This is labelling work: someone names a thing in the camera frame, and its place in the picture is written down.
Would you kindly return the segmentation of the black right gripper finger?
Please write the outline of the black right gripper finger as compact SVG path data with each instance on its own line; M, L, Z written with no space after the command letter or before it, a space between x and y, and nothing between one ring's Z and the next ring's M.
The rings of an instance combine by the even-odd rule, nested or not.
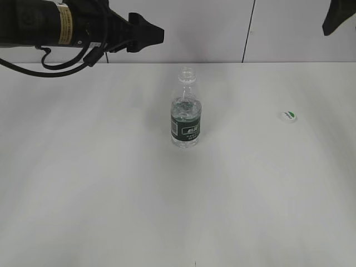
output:
M355 15L355 0L331 0L322 25L323 34L330 36L343 22Z

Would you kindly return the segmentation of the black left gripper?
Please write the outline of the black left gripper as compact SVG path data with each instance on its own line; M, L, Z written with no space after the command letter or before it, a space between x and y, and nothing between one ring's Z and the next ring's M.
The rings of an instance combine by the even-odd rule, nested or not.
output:
M128 21L108 6L108 1L69 1L73 20L70 44L83 47L85 43L105 43L105 52L127 49L138 53L148 46L164 42L165 31L149 23L138 13L129 13Z

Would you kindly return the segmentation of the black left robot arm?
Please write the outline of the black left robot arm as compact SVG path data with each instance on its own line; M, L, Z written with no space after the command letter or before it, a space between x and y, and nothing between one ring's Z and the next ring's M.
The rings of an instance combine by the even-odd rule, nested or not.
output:
M143 48L164 41L164 30L138 13L124 19L108 1L1 1L1 47L99 46L105 52Z

